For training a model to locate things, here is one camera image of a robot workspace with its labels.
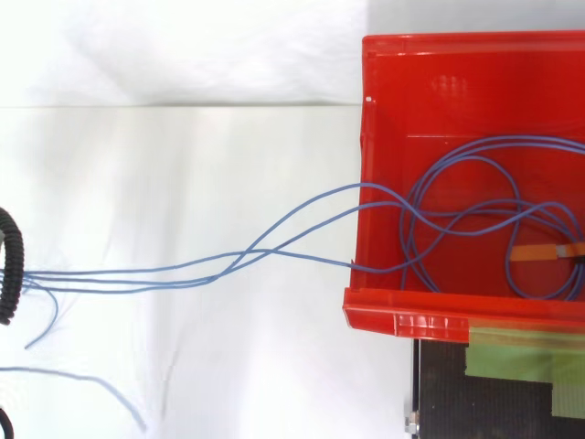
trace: white table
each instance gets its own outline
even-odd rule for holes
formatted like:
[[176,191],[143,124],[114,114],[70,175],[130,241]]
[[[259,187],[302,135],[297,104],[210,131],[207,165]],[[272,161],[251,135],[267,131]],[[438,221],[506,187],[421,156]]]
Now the white table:
[[[360,107],[0,110],[0,206],[27,269],[149,267],[243,250],[284,213],[359,180]],[[323,200],[273,246],[357,203]],[[356,217],[291,250],[350,261]],[[175,273],[215,273],[227,261]],[[151,279],[166,279],[152,275]],[[97,375],[133,401],[141,434],[90,383],[0,374],[22,438],[403,438],[410,341],[353,330],[349,271],[279,256],[197,289],[45,294],[0,328],[0,365]]]

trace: metal screw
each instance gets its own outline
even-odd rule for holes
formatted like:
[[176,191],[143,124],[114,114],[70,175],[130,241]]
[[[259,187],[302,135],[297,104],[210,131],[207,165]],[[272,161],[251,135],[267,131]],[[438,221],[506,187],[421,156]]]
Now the metal screw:
[[404,425],[406,433],[419,435],[419,413],[410,412],[409,416],[405,418]]

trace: black corrugated tube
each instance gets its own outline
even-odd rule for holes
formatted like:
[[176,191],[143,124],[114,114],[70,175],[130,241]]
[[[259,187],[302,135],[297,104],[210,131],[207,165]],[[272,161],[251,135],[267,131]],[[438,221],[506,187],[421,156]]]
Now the black corrugated tube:
[[0,230],[4,233],[5,264],[0,294],[0,324],[10,325],[15,316],[25,272],[25,247],[22,234],[10,214],[0,208]]

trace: orange tag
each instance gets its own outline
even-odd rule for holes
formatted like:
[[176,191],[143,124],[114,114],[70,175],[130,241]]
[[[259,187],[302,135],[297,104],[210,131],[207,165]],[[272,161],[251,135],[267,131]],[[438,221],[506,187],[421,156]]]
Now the orange tag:
[[579,256],[585,256],[585,242],[566,245],[515,245],[510,253],[510,261],[554,261],[558,258],[576,258]]

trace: green tape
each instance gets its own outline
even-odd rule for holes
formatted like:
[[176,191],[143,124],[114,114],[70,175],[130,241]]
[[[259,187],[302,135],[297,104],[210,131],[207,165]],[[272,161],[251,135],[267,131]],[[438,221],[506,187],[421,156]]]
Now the green tape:
[[552,414],[585,419],[585,336],[472,327],[465,374],[552,383]]
[[466,357],[468,376],[552,382],[552,355],[545,349],[470,344]]
[[553,416],[585,419],[585,355],[555,355],[552,376]]
[[585,335],[471,327],[469,344],[542,348],[558,353],[581,353],[585,352]]

